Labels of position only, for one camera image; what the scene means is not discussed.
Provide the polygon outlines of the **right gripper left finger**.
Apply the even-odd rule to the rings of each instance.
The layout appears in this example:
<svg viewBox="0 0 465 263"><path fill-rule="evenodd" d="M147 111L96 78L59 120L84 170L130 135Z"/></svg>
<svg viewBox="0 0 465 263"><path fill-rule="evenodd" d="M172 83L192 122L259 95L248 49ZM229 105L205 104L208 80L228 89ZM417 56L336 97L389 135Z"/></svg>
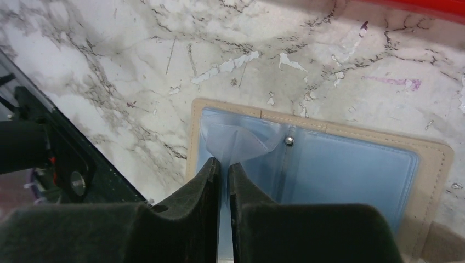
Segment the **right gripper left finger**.
<svg viewBox="0 0 465 263"><path fill-rule="evenodd" d="M1 262L216 262L220 163L146 203L22 207L1 223Z"/></svg>

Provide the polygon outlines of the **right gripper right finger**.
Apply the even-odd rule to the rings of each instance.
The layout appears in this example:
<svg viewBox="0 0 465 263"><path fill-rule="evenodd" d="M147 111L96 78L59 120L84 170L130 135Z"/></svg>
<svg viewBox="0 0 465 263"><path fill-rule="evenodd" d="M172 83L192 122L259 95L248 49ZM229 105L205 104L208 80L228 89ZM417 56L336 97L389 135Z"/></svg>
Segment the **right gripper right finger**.
<svg viewBox="0 0 465 263"><path fill-rule="evenodd" d="M228 177L235 262L402 262L389 225L369 205L283 205L240 164Z"/></svg>

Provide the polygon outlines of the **beige card holder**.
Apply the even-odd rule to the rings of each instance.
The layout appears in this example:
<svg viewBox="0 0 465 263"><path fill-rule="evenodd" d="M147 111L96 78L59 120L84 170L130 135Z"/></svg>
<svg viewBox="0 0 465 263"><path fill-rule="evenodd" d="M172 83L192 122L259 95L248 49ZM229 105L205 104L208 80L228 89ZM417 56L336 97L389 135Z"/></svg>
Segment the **beige card holder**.
<svg viewBox="0 0 465 263"><path fill-rule="evenodd" d="M210 157L239 163L280 204L375 207L405 262L464 262L464 238L434 222L450 146L208 99L191 113L188 179Z"/></svg>

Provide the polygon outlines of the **red plastic bin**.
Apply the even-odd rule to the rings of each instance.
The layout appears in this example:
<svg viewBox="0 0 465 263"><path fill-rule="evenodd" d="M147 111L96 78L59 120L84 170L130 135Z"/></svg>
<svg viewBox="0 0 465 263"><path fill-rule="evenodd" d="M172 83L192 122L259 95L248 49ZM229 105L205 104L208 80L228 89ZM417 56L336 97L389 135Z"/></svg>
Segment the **red plastic bin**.
<svg viewBox="0 0 465 263"><path fill-rule="evenodd" d="M464 0L367 0L464 25Z"/></svg>

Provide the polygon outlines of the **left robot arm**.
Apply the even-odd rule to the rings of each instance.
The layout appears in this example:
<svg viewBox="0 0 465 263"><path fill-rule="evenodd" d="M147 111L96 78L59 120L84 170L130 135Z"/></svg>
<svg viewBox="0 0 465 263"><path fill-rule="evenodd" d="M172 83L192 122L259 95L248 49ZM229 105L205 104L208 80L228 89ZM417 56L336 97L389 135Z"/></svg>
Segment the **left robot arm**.
<svg viewBox="0 0 465 263"><path fill-rule="evenodd" d="M1 174L49 163L50 143L44 125L30 121L1 121Z"/></svg>

